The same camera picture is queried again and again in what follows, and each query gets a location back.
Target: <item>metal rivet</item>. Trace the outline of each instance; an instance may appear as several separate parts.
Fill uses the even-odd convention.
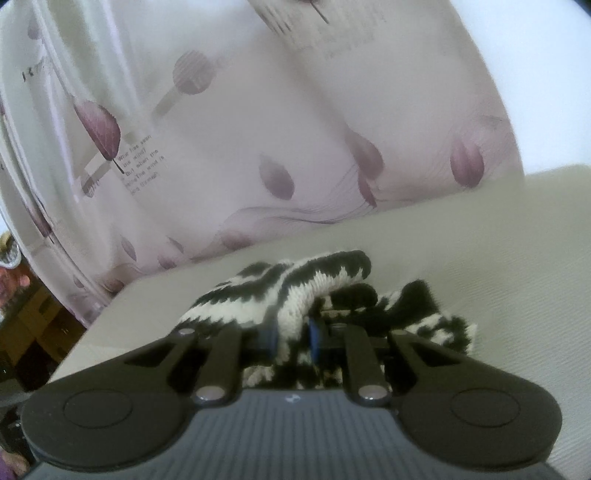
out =
[[[388,390],[381,385],[364,385],[358,393],[364,400],[381,400],[388,395]]]
[[[195,330],[192,328],[181,328],[178,331],[179,335],[191,335],[192,333],[195,333]]]
[[[226,395],[226,391],[217,385],[206,385],[195,392],[195,396],[201,401],[216,401]]]

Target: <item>knitted fabric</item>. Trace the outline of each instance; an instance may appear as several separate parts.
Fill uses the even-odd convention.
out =
[[[216,335],[236,321],[245,331],[277,319],[278,351],[272,365],[244,370],[244,387],[329,388],[342,382],[340,371],[312,364],[309,318],[362,325],[369,336],[386,337],[405,329],[461,353],[470,353],[475,326],[442,313],[424,281],[378,295],[363,280],[371,261],[361,250],[340,251],[297,262],[257,262],[199,297],[176,329],[192,327]]]

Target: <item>striped knit cloth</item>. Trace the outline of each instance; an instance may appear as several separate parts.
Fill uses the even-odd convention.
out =
[[[198,298],[175,329],[194,328],[216,335],[232,321],[243,330],[277,320],[278,352],[270,366],[245,369],[244,387],[330,388],[340,371],[312,364],[309,319],[362,325],[369,336],[386,337],[404,329],[455,351],[470,354],[476,333],[460,317],[442,313],[424,281],[378,295],[364,281],[371,261],[361,250],[340,251],[300,261],[254,263]]]

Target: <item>logo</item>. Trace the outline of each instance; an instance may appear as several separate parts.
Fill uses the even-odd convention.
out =
[[[301,400],[301,397],[299,395],[296,395],[295,393],[292,393],[291,395],[288,395],[285,397],[285,401],[287,403],[298,403]]]

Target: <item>wooden cabinet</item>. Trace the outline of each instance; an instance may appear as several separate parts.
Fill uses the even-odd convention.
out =
[[[43,284],[36,283],[30,289],[0,324],[0,350],[16,365],[37,342],[60,363],[85,329]]]

